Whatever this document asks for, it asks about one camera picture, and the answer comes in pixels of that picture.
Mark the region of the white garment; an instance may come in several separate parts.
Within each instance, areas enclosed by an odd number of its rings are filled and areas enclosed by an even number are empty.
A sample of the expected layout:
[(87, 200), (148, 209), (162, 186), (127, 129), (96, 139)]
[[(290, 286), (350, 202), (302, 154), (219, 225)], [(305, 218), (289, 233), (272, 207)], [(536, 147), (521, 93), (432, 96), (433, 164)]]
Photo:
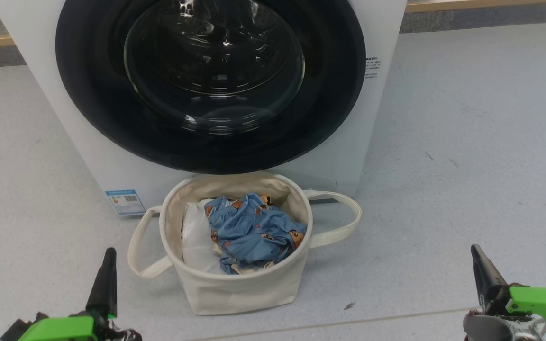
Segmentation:
[(182, 257), (190, 268), (210, 274), (225, 275), (220, 267), (220, 253), (211, 240), (205, 205), (211, 198), (189, 202), (182, 221)]

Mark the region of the blue energy label sticker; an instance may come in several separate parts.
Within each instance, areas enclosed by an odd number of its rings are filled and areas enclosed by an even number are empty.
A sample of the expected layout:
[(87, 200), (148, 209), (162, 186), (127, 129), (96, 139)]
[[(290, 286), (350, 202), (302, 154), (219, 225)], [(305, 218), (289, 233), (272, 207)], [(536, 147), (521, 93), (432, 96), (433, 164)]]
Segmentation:
[(146, 212), (135, 190), (106, 191), (105, 194), (117, 216), (138, 216)]

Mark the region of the cream canvas laundry basket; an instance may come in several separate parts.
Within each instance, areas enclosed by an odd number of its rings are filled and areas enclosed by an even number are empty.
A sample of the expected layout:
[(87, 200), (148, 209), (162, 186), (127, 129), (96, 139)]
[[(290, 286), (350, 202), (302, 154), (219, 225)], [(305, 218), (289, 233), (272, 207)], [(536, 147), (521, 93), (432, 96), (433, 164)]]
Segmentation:
[[(212, 274), (190, 267), (182, 251), (182, 223), (186, 205), (201, 199), (225, 196), (239, 198), (249, 192), (264, 192), (279, 200), (282, 210), (307, 226), (305, 239), (290, 257), (264, 270), (241, 274)], [(313, 233), (311, 198), (330, 198), (346, 205), (355, 220), (324, 233)], [(139, 247), (152, 216), (159, 214), (158, 226), (166, 255), (145, 269), (139, 269)], [(127, 252), (134, 274), (152, 279), (174, 267), (180, 285), (196, 315), (238, 314), (273, 308), (294, 302), (309, 250), (343, 240), (355, 231), (363, 215), (361, 206), (341, 193), (302, 189), (279, 173), (253, 172), (235, 175), (195, 175), (176, 184), (161, 205), (149, 208), (134, 231)]]

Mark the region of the white washing machine body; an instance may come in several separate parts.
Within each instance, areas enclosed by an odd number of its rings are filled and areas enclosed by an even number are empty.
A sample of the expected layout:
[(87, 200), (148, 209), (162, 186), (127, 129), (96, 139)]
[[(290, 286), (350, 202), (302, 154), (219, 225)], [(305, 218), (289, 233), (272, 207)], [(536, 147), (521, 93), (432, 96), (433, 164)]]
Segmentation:
[[(279, 173), (292, 181), (299, 173), (330, 177), (337, 182), (335, 192), (353, 196), (408, 0), (348, 1), (362, 29), (366, 57), (381, 60), (377, 78), (364, 79), (355, 106), (324, 142), (294, 160), (261, 171)], [(0, 0), (0, 19), (102, 191), (135, 190), (147, 209), (162, 203), (180, 181), (212, 174), (146, 160), (117, 145), (87, 121), (69, 97), (56, 60), (56, 29), (65, 2)]]

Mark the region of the blue bear print garment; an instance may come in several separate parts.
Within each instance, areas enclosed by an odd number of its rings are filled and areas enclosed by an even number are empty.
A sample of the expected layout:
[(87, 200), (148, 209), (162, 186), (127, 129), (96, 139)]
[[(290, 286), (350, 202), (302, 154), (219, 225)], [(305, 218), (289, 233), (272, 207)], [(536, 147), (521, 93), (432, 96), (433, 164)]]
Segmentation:
[(277, 265), (302, 244), (308, 230), (255, 193), (239, 199), (218, 197), (204, 205), (219, 267), (229, 275), (247, 274)]

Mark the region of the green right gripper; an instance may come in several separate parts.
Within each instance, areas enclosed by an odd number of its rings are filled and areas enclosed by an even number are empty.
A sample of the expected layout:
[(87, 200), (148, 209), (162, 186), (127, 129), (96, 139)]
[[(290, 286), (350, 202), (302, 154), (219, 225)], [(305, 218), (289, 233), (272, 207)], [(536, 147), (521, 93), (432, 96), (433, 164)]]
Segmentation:
[(471, 254), (481, 307), (464, 316), (464, 341), (546, 341), (546, 287), (509, 285), (481, 246)]

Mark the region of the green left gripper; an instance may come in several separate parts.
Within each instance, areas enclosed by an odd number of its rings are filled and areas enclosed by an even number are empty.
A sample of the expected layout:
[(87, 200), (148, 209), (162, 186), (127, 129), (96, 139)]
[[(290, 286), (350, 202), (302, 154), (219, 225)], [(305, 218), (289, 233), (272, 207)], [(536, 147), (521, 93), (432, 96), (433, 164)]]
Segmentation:
[(134, 329), (120, 329), (117, 317), (117, 251), (107, 248), (86, 311), (52, 318), (39, 312), (32, 321), (17, 319), (0, 341), (143, 341)]

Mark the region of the white round filter cover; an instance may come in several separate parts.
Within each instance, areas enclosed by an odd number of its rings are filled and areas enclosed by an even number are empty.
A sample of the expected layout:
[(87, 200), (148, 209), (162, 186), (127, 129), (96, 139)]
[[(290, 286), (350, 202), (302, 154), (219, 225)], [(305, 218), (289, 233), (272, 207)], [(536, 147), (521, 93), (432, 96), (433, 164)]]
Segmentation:
[(294, 182), (303, 189), (316, 191), (336, 191), (337, 182), (326, 176), (308, 175), (299, 173), (294, 179)]

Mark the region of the large dark glossy round door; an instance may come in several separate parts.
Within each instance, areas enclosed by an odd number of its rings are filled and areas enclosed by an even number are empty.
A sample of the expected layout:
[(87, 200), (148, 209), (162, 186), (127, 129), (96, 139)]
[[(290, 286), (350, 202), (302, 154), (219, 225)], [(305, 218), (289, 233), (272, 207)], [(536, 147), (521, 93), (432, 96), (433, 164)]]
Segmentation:
[(366, 49), (348, 0), (66, 0), (62, 82), (100, 133), (187, 172), (270, 169), (351, 112)]

